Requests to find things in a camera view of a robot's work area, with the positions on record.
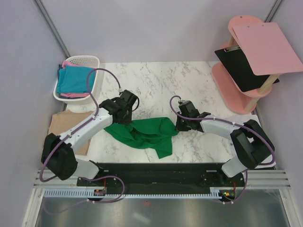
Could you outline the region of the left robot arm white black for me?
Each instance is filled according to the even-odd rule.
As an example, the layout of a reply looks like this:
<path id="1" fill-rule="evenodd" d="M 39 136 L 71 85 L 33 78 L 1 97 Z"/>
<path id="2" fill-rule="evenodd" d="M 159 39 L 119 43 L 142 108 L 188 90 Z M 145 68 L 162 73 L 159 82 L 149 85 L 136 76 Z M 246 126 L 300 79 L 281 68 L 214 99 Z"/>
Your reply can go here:
<path id="1" fill-rule="evenodd" d="M 50 133 L 44 141 L 40 181 L 47 182 L 56 177 L 64 181 L 71 176 L 77 176 L 86 178 L 93 186 L 101 185 L 104 175 L 99 171 L 97 164 L 77 159 L 75 152 L 106 127 L 114 123 L 130 124 L 133 105 L 139 102 L 135 94 L 124 90 L 120 96 L 97 105 L 95 113 L 73 128 L 59 135 Z"/>

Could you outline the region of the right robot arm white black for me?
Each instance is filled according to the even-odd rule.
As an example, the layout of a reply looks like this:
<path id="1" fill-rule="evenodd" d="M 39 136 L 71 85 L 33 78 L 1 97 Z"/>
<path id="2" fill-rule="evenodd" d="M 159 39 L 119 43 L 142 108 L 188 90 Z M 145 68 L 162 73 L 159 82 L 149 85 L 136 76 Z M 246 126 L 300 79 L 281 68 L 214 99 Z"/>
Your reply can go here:
<path id="1" fill-rule="evenodd" d="M 200 113 L 191 101 L 178 101 L 176 129 L 196 130 L 228 139 L 235 151 L 234 157 L 224 163 L 217 174 L 222 186 L 233 182 L 234 176 L 257 167 L 272 166 L 275 147 L 258 121 L 249 118 L 240 123 L 217 118 L 211 113 Z"/>

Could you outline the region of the green t shirt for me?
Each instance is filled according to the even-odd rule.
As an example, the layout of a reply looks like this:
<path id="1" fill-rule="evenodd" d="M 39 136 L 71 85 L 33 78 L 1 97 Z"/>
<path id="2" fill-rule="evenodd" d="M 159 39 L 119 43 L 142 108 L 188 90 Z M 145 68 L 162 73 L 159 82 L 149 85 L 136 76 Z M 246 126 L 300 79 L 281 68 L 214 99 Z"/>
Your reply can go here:
<path id="1" fill-rule="evenodd" d="M 168 117 L 134 120 L 133 131 L 120 129 L 114 123 L 104 130 L 117 141 L 136 149 L 154 149 L 159 159 L 172 155 L 172 138 L 178 135 Z"/>

